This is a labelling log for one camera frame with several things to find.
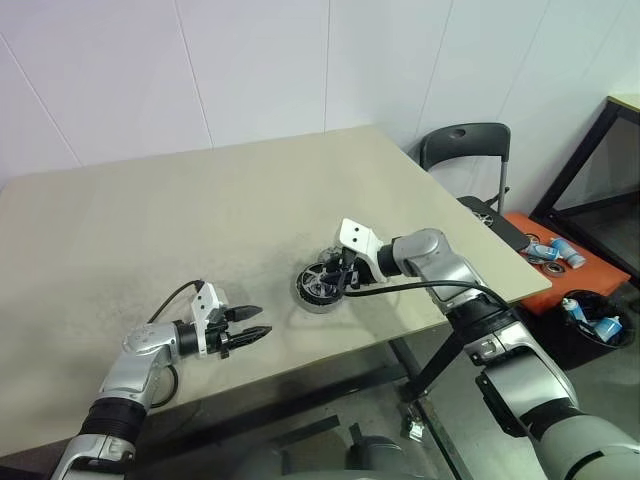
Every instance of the table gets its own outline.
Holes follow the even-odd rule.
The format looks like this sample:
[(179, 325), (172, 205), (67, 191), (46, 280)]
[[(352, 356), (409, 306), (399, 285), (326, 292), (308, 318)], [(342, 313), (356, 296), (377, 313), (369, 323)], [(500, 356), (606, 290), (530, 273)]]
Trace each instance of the table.
[[(631, 282), (638, 286), (640, 285), (640, 271), (637, 265), (630, 262), (628, 258), (625, 259), (602, 239), (597, 238), (593, 232), (589, 231), (588, 227), (580, 225), (577, 216), (618, 205), (626, 204), (637, 207), (640, 192), (627, 192), (569, 208), (558, 208), (555, 205), (618, 118), (640, 126), (640, 93), (616, 94), (607, 97), (600, 115), (533, 210), (531, 218), (574, 239), (619, 269), (629, 273)], [(616, 213), (610, 212), (608, 215), (615, 217)]]
[(444, 322), (422, 291), (326, 315), (294, 302), (343, 217), (385, 240), (441, 229), (507, 301), (550, 286), (373, 127), (18, 178), (0, 195), (0, 455), (76, 434), (121, 339), (192, 278), (274, 328), (227, 360), (182, 362), (170, 405)]

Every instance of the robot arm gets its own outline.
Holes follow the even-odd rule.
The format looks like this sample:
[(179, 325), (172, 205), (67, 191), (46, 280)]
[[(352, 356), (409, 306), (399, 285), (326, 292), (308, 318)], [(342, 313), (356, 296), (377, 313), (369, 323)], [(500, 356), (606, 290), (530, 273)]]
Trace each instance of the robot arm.
[(270, 327), (252, 327), (236, 335), (228, 333), (229, 322), (252, 317), (262, 309), (250, 305), (228, 308), (222, 290), (204, 281), (199, 283), (191, 303), (192, 322), (146, 324), (124, 339), (122, 353), (105, 378), (80, 433), (71, 439), (58, 461), (52, 480), (123, 478), (134, 460), (135, 443), (147, 412), (156, 406), (152, 399), (162, 369), (173, 368), (180, 359), (194, 354), (205, 357), (220, 352), (226, 358), (230, 350), (253, 343), (271, 331)]
[(516, 314), (503, 301), (470, 288), (485, 283), (466, 259), (452, 251), (442, 232), (424, 229), (385, 245), (371, 229), (344, 219), (337, 243), (341, 250), (325, 254), (322, 262), (311, 266), (317, 275), (298, 278), (302, 300), (334, 304), (344, 295), (362, 294), (348, 292), (347, 286), (357, 289), (400, 274), (423, 282), (466, 282), (427, 291), (472, 362), (485, 367), (476, 383), (503, 430), (529, 437), (550, 479), (636, 478), (637, 442), (609, 422), (579, 410), (571, 382)]

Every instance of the trash can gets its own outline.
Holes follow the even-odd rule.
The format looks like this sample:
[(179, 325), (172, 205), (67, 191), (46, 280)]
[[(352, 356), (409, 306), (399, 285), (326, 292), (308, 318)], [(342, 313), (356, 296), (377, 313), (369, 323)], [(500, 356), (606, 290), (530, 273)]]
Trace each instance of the trash can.
[(622, 329), (605, 343), (595, 333), (585, 331), (593, 329), (583, 329), (584, 324), (574, 320), (562, 308), (562, 304), (547, 310), (540, 317), (529, 319), (526, 322), (529, 331), (563, 370), (579, 367), (633, 343), (636, 332), (631, 319), (609, 298), (588, 290), (573, 290), (565, 294), (565, 298), (576, 300), (587, 320), (617, 315)]

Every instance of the chair backrest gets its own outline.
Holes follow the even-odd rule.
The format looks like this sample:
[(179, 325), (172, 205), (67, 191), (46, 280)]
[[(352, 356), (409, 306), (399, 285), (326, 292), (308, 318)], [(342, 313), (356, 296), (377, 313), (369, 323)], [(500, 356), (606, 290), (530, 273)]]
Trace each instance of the chair backrest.
[(502, 123), (463, 123), (425, 135), (420, 146), (420, 166), (434, 165), (457, 157), (491, 156), (509, 160), (511, 131)]

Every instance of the black folding chair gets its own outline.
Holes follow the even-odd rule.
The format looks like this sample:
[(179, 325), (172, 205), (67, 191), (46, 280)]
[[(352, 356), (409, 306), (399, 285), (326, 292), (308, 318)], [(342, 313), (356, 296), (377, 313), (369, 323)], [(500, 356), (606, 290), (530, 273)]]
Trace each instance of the black folding chair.
[[(500, 183), (498, 193), (489, 200), (466, 196), (458, 201), (469, 208), (487, 227), (494, 231), (514, 250), (529, 245), (529, 239), (502, 217), (506, 186), (507, 162), (511, 131), (502, 123), (464, 123), (440, 128), (427, 134), (420, 144), (420, 166), (428, 171), (434, 165), (451, 158), (470, 156), (500, 157)], [(498, 202), (498, 211), (491, 206)]]

